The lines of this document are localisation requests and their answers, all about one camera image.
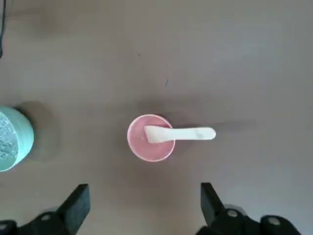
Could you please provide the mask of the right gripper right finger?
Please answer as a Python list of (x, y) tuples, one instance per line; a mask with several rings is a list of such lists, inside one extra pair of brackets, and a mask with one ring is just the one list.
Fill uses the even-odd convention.
[(300, 235), (287, 219), (265, 215), (259, 222), (237, 209), (227, 209), (210, 183), (201, 183), (201, 210), (206, 225), (198, 235)]

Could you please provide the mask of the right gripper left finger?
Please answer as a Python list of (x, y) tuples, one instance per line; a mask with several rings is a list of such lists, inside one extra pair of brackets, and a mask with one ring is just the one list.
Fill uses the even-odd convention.
[(80, 184), (55, 211), (47, 211), (27, 224), (18, 226), (14, 220), (2, 220), (2, 235), (75, 235), (90, 212), (88, 184)]

